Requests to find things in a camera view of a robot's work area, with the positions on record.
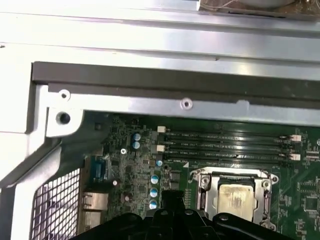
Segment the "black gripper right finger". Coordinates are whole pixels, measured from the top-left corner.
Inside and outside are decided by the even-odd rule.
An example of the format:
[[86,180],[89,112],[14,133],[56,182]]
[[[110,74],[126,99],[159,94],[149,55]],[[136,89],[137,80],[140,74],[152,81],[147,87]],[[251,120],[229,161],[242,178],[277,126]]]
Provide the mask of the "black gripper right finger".
[[173,238],[175,240],[289,240],[290,237],[230,213],[212,219],[185,207],[184,192],[175,190]]

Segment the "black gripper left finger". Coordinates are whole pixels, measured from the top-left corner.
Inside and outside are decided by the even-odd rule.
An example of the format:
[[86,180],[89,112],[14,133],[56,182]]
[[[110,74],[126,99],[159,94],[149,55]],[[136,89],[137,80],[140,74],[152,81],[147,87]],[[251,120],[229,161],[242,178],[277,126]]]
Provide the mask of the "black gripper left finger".
[[128,212],[73,237],[73,240],[172,240],[174,238],[174,191],[161,193],[161,208],[145,218]]

